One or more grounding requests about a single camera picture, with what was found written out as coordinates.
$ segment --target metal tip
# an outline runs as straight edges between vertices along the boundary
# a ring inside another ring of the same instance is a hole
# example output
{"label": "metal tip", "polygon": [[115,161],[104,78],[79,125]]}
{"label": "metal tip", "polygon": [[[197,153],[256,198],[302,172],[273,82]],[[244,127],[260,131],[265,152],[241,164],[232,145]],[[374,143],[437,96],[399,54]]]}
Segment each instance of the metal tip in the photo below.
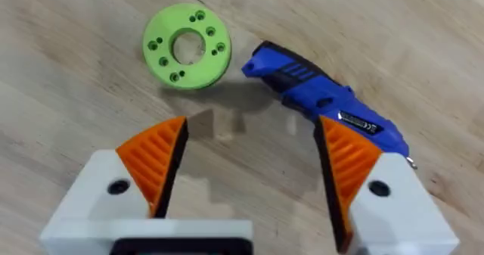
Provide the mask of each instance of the metal tip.
{"label": "metal tip", "polygon": [[410,157],[407,157],[408,164],[410,164],[410,167],[412,169],[418,169],[417,164],[414,163],[414,160],[412,160]]}

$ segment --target blue rotary tool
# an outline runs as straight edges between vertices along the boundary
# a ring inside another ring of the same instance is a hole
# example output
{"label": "blue rotary tool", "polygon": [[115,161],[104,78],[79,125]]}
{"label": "blue rotary tool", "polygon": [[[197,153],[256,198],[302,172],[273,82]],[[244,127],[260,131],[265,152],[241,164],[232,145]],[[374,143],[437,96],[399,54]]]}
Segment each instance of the blue rotary tool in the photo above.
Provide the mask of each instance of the blue rotary tool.
{"label": "blue rotary tool", "polygon": [[314,122],[324,116],[342,123],[383,152],[400,153],[415,168],[395,124],[361,103],[349,86],[340,85],[298,54],[265,41],[242,71],[247,77],[259,77],[279,93],[283,105],[299,110]]}

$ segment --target wooden table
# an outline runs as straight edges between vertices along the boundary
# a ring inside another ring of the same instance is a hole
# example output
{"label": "wooden table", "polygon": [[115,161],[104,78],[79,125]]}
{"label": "wooden table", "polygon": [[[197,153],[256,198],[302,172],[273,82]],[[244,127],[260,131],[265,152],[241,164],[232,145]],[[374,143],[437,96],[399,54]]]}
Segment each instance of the wooden table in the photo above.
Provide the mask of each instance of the wooden table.
{"label": "wooden table", "polygon": [[[224,77],[193,93],[148,73],[152,15],[201,3],[228,26]],[[240,67],[293,49],[393,120],[460,237],[484,251],[484,0],[0,0],[0,250],[37,237],[91,153],[191,116],[169,216],[251,219],[257,254],[335,254],[312,125]],[[418,205],[408,205],[408,209]]]}

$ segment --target screw hole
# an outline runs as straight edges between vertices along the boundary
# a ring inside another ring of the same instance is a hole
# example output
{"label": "screw hole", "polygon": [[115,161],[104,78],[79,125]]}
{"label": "screw hole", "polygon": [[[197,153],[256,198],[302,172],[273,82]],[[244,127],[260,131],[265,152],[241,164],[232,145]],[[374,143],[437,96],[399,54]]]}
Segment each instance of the screw hole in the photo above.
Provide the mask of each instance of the screw hole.
{"label": "screw hole", "polygon": [[215,28],[213,28],[213,27],[208,27],[208,28],[206,28],[206,31],[205,31],[205,32],[206,32],[206,34],[207,34],[208,36],[213,36],[213,35],[215,35]]}
{"label": "screw hole", "polygon": [[223,44],[221,42],[219,44],[217,44],[217,51],[222,52],[224,50],[225,50],[225,44]]}
{"label": "screw hole", "polygon": [[154,51],[158,48],[158,44],[155,42],[155,41],[150,41],[148,43],[148,48],[151,50],[151,51]]}
{"label": "screw hole", "polygon": [[168,65],[168,59],[165,57],[160,58],[160,66],[165,67],[166,65]]}
{"label": "screw hole", "polygon": [[205,19],[205,12],[203,12],[202,10],[197,11],[197,13],[195,13],[195,16],[198,20],[203,20]]}
{"label": "screw hole", "polygon": [[390,195],[390,187],[380,180],[374,180],[368,184],[370,191],[379,197],[387,197]]}
{"label": "screw hole", "polygon": [[107,193],[111,195],[122,194],[129,189],[128,179],[118,179],[107,186]]}
{"label": "screw hole", "polygon": [[169,79],[172,82],[176,82],[176,81],[178,81],[180,79],[180,77],[178,76],[178,74],[172,73],[172,74],[169,75]]}

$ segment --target black screw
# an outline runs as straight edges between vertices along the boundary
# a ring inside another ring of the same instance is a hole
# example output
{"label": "black screw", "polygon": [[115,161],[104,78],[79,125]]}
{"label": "black screw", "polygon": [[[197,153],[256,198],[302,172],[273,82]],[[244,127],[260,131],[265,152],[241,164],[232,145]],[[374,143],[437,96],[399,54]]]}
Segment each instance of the black screw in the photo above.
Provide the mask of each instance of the black screw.
{"label": "black screw", "polygon": [[122,194],[129,189],[129,181],[127,179],[118,179],[107,186],[107,193],[111,195]]}

